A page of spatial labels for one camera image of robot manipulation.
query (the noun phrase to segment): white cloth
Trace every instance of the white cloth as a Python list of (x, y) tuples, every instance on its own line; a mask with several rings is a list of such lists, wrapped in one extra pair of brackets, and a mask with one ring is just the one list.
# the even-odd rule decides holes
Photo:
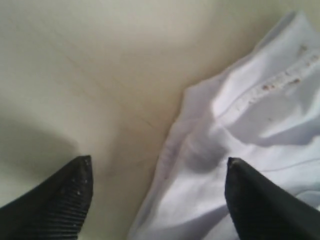
[(222, 74), (185, 91), (129, 240), (236, 240), (224, 197), (242, 158), (320, 206), (320, 35), (285, 16)]

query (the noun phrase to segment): wrinkled fabric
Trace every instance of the wrinkled fabric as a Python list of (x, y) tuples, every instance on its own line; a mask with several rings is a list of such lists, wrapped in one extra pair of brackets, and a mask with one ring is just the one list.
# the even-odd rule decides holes
[(228, 157), (320, 206), (320, 35), (292, 12), (254, 50), (185, 91), (129, 240), (237, 240)]

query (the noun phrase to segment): floor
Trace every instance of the floor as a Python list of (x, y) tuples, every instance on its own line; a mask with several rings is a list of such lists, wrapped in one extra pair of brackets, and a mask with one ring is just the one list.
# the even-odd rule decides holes
[(0, 205), (76, 155), (94, 163), (80, 239), (124, 240), (183, 89), (319, 0), (0, 1)]

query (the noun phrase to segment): white shirt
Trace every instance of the white shirt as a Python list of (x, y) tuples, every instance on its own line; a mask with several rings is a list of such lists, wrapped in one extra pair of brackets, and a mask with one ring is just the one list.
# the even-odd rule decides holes
[(224, 197), (228, 157), (320, 206), (320, 35), (303, 13), (185, 91), (128, 239), (238, 239)]

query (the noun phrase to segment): white fabric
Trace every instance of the white fabric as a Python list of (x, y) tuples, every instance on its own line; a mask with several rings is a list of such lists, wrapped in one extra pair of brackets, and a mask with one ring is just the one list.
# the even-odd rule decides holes
[(285, 16), (222, 74), (188, 88), (129, 240), (236, 240), (228, 157), (320, 206), (320, 36)]

